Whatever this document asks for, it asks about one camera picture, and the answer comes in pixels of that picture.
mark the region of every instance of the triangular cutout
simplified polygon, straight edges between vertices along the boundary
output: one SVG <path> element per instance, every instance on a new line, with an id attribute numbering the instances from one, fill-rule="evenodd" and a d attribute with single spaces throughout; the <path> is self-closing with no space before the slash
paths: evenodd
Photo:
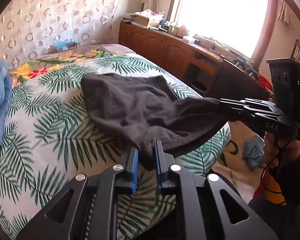
<path id="1" fill-rule="evenodd" d="M 46 218 L 55 222 L 63 223 L 65 220 L 66 212 L 68 210 L 74 190 L 68 190 L 62 198 L 47 212 Z"/>
<path id="2" fill-rule="evenodd" d="M 225 204 L 228 217 L 232 224 L 239 223 L 249 218 L 248 213 L 231 197 L 224 189 L 220 190 L 223 203 Z"/>

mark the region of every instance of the window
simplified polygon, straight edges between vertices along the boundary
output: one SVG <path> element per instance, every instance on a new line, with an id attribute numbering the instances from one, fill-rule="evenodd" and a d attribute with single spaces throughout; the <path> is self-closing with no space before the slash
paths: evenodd
<path id="1" fill-rule="evenodd" d="M 185 24 L 191 32 L 226 44 L 254 61 L 264 55 L 258 55 L 259 50 L 265 51 L 262 47 L 268 46 L 273 30 L 268 25 L 274 25 L 277 5 L 271 1 L 174 0 L 171 9 L 178 25 Z"/>

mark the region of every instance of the bed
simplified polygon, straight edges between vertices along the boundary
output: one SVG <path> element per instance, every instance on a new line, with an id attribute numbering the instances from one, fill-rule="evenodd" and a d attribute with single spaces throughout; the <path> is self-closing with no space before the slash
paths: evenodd
<path id="1" fill-rule="evenodd" d="M 76 174 L 99 174 L 129 150 L 90 122 L 80 87 L 81 77 L 89 72 L 163 75 L 180 98 L 200 97 L 162 68 L 117 44 L 46 55 L 9 73 L 14 88 L 0 149 L 0 225 L 11 239 Z M 229 140 L 226 124 L 175 162 L 206 175 Z M 119 196 L 117 238 L 140 235 L 174 207 L 174 195 L 157 194 L 155 171 L 140 165 L 136 194 Z"/>

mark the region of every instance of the black sleeve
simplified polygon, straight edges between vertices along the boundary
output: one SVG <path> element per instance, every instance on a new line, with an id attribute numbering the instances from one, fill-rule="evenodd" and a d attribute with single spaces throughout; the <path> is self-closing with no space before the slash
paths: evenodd
<path id="1" fill-rule="evenodd" d="M 279 184 L 286 203 L 300 204 L 300 155 L 280 173 L 277 168 L 269 169 L 269 173 Z"/>

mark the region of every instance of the black pants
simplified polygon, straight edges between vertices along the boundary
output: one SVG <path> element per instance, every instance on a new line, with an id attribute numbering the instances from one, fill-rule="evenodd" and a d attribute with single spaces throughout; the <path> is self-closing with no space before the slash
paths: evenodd
<path id="1" fill-rule="evenodd" d="M 218 174 L 239 196 L 239 192 L 232 185 L 232 183 L 223 175 Z M 264 198 L 257 198 L 250 201 L 249 206 L 272 228 L 282 239 L 282 218 L 284 217 L 284 207 L 276 205 Z M 149 231 L 143 233 L 137 240 L 174 240 L 177 238 L 177 213 L 176 210 L 172 211 L 166 218 L 160 221 L 157 225 Z"/>

